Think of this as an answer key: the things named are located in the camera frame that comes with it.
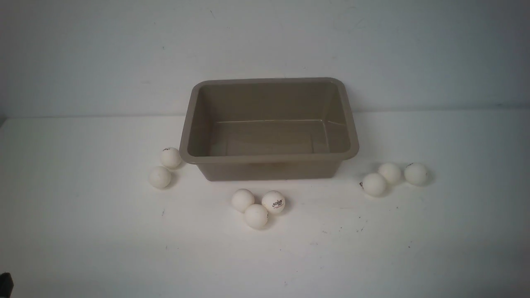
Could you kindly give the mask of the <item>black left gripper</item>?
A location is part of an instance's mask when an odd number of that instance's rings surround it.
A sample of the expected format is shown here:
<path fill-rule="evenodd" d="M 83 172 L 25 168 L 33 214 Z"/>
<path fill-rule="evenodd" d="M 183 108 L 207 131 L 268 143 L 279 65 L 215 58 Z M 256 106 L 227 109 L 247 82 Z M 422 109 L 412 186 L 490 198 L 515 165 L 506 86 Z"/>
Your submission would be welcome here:
<path fill-rule="evenodd" d="M 10 298 L 14 282 L 10 273 L 0 275 L 0 298 Z"/>

